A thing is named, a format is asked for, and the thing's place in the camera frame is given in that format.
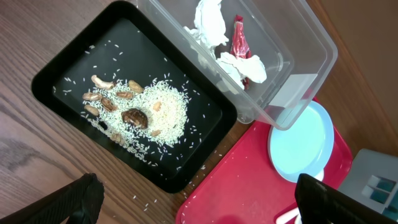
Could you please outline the rice and nut leftovers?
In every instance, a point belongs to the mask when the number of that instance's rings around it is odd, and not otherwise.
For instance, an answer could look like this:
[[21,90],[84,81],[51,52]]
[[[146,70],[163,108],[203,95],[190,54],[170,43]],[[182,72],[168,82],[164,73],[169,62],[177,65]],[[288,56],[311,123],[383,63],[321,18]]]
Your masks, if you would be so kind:
[[146,87],[134,80],[106,82],[96,75],[82,79],[82,84],[89,83],[92,88],[79,91],[75,80],[65,77],[60,89],[65,96],[77,95],[81,117],[140,160],[150,148],[143,140],[156,143],[159,152],[166,154],[197,130],[186,126],[188,89],[177,90],[168,78],[153,79]]

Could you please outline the white tissue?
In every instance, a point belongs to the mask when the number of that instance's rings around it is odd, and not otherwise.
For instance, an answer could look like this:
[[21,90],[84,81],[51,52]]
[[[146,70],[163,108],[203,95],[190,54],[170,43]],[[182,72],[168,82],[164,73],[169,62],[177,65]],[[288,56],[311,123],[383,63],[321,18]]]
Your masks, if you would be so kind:
[[240,58],[222,52],[220,58],[216,61],[242,89],[244,89],[242,81],[245,78],[249,78],[255,83],[263,83],[267,79],[265,66],[257,55],[250,58]]
[[225,36],[226,26],[221,13],[221,0],[201,0],[195,11],[194,29],[183,28],[215,60],[215,49],[229,42]]

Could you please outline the light blue plate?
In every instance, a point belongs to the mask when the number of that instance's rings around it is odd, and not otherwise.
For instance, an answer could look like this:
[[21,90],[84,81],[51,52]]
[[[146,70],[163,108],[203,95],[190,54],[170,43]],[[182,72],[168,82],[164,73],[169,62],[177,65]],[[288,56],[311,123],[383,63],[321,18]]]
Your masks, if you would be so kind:
[[276,172],[296,183],[300,174],[317,176],[328,163],[334,145],[334,127],[324,107],[312,101],[285,131],[271,128],[268,155]]

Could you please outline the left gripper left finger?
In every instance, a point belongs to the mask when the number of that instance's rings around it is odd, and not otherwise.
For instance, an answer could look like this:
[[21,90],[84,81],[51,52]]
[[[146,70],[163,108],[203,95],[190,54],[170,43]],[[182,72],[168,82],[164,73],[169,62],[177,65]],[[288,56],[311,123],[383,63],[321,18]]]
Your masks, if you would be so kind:
[[98,221],[104,201],[104,185],[94,173],[1,219],[3,224],[87,223]]

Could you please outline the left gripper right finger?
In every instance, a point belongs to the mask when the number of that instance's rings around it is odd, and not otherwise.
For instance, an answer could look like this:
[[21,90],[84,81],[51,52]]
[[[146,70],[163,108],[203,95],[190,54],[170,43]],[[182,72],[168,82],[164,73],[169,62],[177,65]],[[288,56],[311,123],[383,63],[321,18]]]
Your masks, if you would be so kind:
[[308,174],[300,174],[295,200],[302,224],[397,224]]

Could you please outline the red wrapper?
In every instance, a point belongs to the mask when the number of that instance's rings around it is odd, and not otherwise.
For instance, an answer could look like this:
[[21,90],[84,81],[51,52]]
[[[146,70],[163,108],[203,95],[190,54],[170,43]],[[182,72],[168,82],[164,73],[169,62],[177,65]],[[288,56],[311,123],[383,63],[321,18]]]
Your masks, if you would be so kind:
[[251,51],[244,35],[243,17],[236,15],[234,18],[234,33],[230,54],[239,58],[250,58]]
[[241,81],[242,81],[242,83],[244,85],[244,89],[248,90],[249,89],[249,78],[246,77],[246,78],[242,79]]

